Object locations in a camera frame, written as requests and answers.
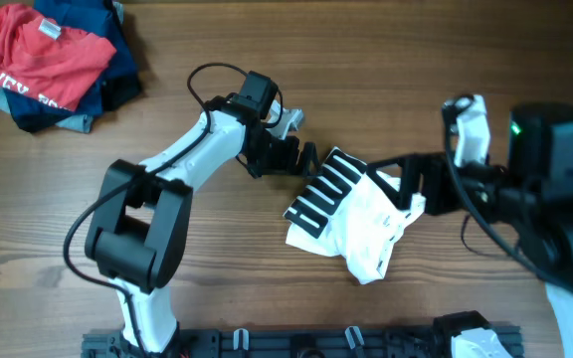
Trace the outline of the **white Puma t-shirt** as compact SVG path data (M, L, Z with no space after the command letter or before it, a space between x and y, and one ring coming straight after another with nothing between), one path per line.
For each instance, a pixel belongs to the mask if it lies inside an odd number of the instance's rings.
M324 257L345 258L361 284L385 277L395 244L425 212L426 198L412 195L408 209L398 209L367 164L333 148L315 177L284 212L290 222L286 243Z

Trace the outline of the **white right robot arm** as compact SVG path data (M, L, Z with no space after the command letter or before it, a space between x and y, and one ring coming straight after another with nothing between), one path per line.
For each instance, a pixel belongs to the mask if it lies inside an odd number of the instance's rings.
M554 183L449 153L406 154L367 166L401 209L415 193L430 216L467 212L504 254L546 285L564 353L573 357L573 176Z

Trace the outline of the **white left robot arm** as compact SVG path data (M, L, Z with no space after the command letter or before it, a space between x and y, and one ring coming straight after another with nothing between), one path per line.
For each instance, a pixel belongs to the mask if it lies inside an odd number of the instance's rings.
M251 175L305 175L312 143L294 132L301 109L276 101L217 96L170 147L138 164L106 170L85 242L102 284L114 289L122 329L84 337L85 357L183 357L169 281L183 258L195 192L226 162L244 155Z

